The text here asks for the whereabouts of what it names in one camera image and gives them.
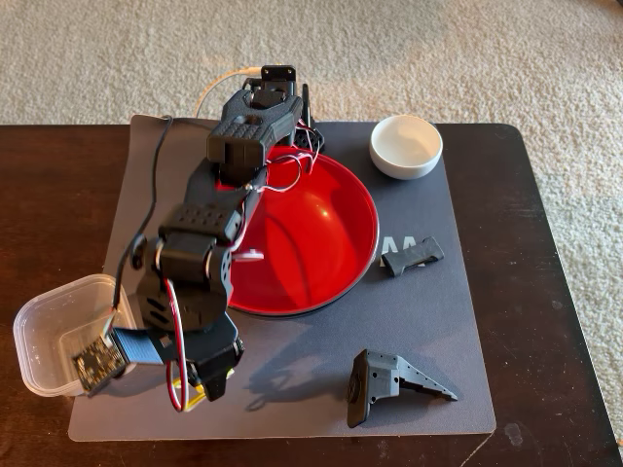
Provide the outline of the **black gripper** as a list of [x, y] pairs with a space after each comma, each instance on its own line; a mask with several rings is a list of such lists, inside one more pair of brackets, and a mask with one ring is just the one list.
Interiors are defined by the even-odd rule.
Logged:
[[[173, 292], [187, 361], [202, 378], [206, 399], [214, 402], [224, 396], [232, 368], [243, 353], [238, 328], [226, 313], [226, 297], [210, 291], [207, 284], [177, 281]], [[134, 334], [134, 362], [162, 365], [174, 360], [174, 319], [164, 282], [155, 274], [143, 275], [136, 298], [145, 328]]]

